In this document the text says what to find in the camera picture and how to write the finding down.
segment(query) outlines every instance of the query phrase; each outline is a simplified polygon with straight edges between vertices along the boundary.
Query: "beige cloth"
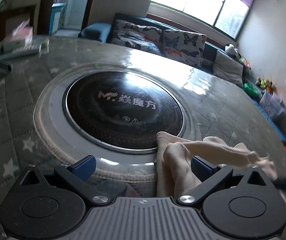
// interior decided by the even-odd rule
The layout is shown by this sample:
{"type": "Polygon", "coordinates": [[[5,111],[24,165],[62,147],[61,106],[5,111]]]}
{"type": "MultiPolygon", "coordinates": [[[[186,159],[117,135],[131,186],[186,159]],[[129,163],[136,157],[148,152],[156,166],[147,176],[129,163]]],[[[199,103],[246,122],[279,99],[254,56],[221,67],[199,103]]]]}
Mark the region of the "beige cloth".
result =
{"type": "Polygon", "coordinates": [[[201,184],[191,171],[191,158],[195,155],[213,165],[225,163],[233,168],[247,169],[258,165],[271,179],[277,178],[273,162],[268,157],[259,157],[255,151],[247,149],[244,143],[228,146],[218,137],[205,137],[203,141],[189,141],[166,132],[157,134],[156,170],[157,196],[177,198],[201,184]]]}

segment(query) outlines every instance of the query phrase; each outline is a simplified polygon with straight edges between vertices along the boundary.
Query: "white plush toy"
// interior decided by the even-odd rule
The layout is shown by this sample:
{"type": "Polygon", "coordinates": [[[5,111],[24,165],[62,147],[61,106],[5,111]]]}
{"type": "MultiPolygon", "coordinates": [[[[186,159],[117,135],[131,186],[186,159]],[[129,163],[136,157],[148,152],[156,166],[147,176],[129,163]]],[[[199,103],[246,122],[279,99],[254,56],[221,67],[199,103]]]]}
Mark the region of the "white plush toy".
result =
{"type": "Polygon", "coordinates": [[[240,55],[238,49],[235,49],[232,44],[225,46],[225,52],[231,56],[235,56],[237,60],[240,60],[240,55]]]}

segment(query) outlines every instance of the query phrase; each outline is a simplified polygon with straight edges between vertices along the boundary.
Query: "round cooktop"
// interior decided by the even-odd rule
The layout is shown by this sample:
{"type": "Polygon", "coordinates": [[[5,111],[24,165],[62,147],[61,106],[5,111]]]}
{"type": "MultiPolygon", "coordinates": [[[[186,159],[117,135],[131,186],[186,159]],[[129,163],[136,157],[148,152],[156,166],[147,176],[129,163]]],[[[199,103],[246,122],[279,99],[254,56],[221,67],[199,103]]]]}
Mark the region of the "round cooktop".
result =
{"type": "Polygon", "coordinates": [[[134,73],[83,76],[67,88],[63,107],[84,137],[131,154],[153,152],[159,131],[175,136],[184,131],[177,99],[161,85],[134,73]]]}

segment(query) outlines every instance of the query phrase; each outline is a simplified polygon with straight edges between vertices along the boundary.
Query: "metal screw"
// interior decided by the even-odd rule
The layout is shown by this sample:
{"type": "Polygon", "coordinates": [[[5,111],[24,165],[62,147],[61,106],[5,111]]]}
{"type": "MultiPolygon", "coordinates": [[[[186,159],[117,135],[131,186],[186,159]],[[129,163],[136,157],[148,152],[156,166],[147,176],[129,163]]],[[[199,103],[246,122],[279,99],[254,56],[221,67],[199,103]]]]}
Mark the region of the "metal screw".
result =
{"type": "Polygon", "coordinates": [[[95,203],[106,203],[108,201],[107,196],[98,195],[93,198],[93,202],[95,203]]]}
{"type": "Polygon", "coordinates": [[[189,204],[189,203],[193,203],[195,201],[195,198],[193,196],[190,196],[190,195],[184,195],[184,196],[179,197],[179,200],[182,203],[189,204]]]}

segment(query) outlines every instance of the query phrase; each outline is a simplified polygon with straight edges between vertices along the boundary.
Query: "blue sofa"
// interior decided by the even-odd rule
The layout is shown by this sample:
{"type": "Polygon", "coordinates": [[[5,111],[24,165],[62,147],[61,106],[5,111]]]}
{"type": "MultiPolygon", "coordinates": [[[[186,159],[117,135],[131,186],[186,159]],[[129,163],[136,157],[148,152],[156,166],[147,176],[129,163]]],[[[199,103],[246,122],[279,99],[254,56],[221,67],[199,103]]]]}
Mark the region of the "blue sofa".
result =
{"type": "MultiPolygon", "coordinates": [[[[113,38],[113,28],[115,24],[115,20],[120,19],[120,20],[125,20],[128,22],[132,22],[137,25],[146,25],[146,26],[153,26],[161,29],[162,31],[164,30],[178,30],[177,28],[174,28],[170,25],[166,25],[148,18],[141,18],[141,17],[135,17],[135,16],[130,16],[122,13],[116,13],[114,16],[113,24],[105,23],[105,22],[97,22],[92,25],[87,26],[84,28],[80,34],[79,38],[85,38],[89,40],[96,40],[96,41],[101,41],[103,43],[111,43],[112,38],[113,38]]],[[[163,41],[163,32],[161,34],[160,42],[163,41]]],[[[202,71],[205,71],[207,73],[213,74],[213,63],[216,60],[216,52],[221,51],[228,55],[224,50],[208,43],[205,42],[204,46],[204,52],[203,52],[203,60],[202,60],[202,65],[201,68],[198,68],[202,71]]],[[[279,136],[280,140],[286,144],[286,136],[283,134],[283,132],[277,127],[277,125],[271,120],[271,118],[265,113],[263,108],[253,100],[253,103],[259,108],[259,110],[262,112],[264,117],[267,119],[267,121],[270,123],[271,127],[275,130],[277,135],[279,136]]]]}

